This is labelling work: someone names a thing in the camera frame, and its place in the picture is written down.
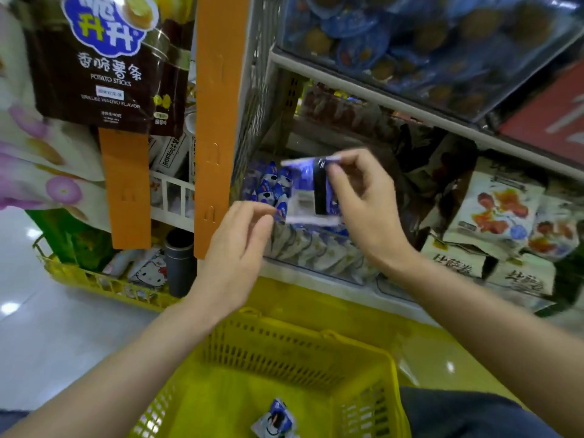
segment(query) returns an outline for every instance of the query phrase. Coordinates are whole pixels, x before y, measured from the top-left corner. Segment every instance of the yellow shopping basket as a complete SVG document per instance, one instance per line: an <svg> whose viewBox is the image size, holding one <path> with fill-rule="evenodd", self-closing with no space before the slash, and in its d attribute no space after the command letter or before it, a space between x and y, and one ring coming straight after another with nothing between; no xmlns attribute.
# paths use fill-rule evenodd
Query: yellow shopping basket
<svg viewBox="0 0 584 438"><path fill-rule="evenodd" d="M242 309L215 328L158 394L131 436L252 437L281 398L310 437L411 436L386 351Z"/></svg>

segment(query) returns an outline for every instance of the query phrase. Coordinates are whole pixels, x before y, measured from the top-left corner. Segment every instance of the left hand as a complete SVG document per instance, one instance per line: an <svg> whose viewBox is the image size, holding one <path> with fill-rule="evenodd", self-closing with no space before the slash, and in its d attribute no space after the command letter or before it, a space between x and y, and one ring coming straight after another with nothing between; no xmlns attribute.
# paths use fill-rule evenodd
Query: left hand
<svg viewBox="0 0 584 438"><path fill-rule="evenodd" d="M272 235L274 213L267 204L236 201L215 231L205 262L184 298L213 325L247 301Z"/></svg>

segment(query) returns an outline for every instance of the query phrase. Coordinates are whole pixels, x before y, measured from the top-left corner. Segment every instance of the logo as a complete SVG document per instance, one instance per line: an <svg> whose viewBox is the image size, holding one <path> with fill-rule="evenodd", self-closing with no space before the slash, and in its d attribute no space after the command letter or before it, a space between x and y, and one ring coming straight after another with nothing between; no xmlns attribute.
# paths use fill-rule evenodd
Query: logo
<svg viewBox="0 0 584 438"><path fill-rule="evenodd" d="M152 0L62 0L76 39L104 57L135 55L158 23Z"/></svg>

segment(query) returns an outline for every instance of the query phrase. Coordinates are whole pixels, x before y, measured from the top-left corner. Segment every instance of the yellow basket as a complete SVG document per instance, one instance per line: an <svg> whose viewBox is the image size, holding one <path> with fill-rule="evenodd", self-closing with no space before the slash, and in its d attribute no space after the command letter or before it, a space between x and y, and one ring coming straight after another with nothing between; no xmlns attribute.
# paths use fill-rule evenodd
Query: yellow basket
<svg viewBox="0 0 584 438"><path fill-rule="evenodd" d="M310 437L411 436L386 351L242 309L181 365L131 436L250 437L281 398Z"/></svg>
<svg viewBox="0 0 584 438"><path fill-rule="evenodd" d="M104 274L89 272L77 265L63 264L54 255L46 255L39 243L44 238L41 235L33 244L38 257L44 263L44 268L51 277L61 284L82 288L109 298L133 304L135 306L162 312L170 305L179 302L168 293L155 291L147 287L136 286L127 281L117 280Z"/></svg>

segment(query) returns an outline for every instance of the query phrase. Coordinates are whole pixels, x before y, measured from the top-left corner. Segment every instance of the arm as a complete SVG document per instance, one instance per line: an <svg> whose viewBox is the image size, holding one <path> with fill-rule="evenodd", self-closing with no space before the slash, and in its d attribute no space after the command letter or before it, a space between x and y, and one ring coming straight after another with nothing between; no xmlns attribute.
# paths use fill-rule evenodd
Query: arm
<svg viewBox="0 0 584 438"><path fill-rule="evenodd" d="M3 436L127 436L194 347L244 305L272 233L271 213L268 205L236 202L215 232L204 266L183 301Z"/></svg>
<svg viewBox="0 0 584 438"><path fill-rule="evenodd" d="M341 155L346 170L360 175L330 166L329 176L367 258L558 433L583 436L584 342L423 257L405 238L393 182L379 162L364 149Z"/></svg>

